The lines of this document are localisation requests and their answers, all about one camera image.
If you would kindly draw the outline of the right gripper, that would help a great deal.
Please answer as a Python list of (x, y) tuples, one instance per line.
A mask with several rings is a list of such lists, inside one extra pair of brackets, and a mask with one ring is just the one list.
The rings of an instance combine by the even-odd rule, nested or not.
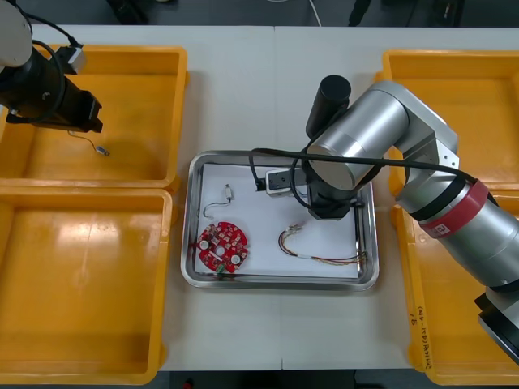
[(356, 202), (356, 190), (338, 190), (328, 184), (307, 186), (310, 212), (318, 220), (341, 220)]

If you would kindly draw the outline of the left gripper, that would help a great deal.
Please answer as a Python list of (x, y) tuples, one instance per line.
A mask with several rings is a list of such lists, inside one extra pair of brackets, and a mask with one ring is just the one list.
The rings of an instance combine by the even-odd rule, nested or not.
[(101, 133), (102, 121), (98, 117), (101, 108), (101, 103), (91, 92), (67, 83), (62, 102), (48, 120), (48, 127), (80, 133)]

